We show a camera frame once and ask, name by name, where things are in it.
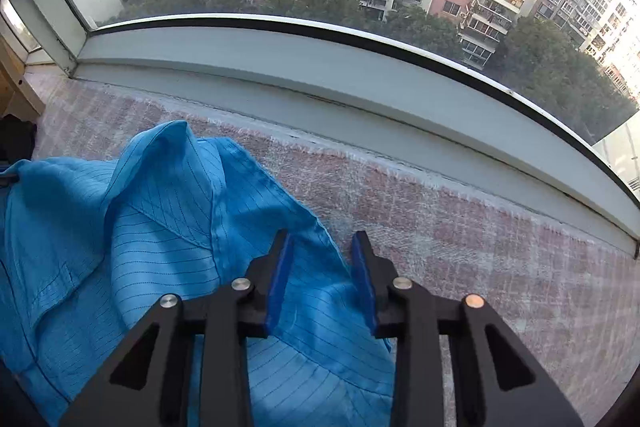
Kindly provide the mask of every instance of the metal pin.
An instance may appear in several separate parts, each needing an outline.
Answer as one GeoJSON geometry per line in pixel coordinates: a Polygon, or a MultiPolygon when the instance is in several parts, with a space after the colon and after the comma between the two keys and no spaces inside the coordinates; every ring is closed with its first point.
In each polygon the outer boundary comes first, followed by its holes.
{"type": "Polygon", "coordinates": [[[251,281],[246,277],[238,277],[237,279],[233,279],[231,281],[231,288],[234,290],[242,291],[246,290],[251,286],[251,281]]]}
{"type": "Polygon", "coordinates": [[[396,277],[394,279],[394,288],[397,288],[399,290],[408,290],[413,285],[414,282],[407,277],[396,277]]]}
{"type": "Polygon", "coordinates": [[[172,293],[167,293],[160,298],[162,308],[173,308],[178,303],[178,298],[172,293]]]}
{"type": "Polygon", "coordinates": [[[470,308],[482,308],[482,306],[484,306],[484,299],[475,294],[475,293],[471,293],[469,295],[467,295],[465,297],[465,302],[466,305],[469,306],[470,308]]]}

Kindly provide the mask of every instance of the copper-colored rivet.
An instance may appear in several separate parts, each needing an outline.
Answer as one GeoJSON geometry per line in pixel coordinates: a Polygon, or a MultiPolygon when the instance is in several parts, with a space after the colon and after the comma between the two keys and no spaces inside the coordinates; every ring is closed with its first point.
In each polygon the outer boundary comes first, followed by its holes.
{"type": "Polygon", "coordinates": [[[484,299],[475,293],[467,295],[465,297],[465,302],[470,308],[482,308],[482,306],[484,306],[484,299]]]}

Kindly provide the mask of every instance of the blue fabric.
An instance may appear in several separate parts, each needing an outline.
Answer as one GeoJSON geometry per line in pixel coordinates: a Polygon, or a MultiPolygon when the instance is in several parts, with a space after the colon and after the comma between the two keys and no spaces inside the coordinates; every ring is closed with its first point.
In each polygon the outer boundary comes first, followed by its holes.
{"type": "Polygon", "coordinates": [[[240,277],[281,228],[295,240],[280,320],[248,341],[256,426],[388,425],[394,365],[337,247],[238,144],[174,121],[118,161],[10,169],[20,182],[0,191],[0,355],[51,425],[159,296],[240,277]]]}

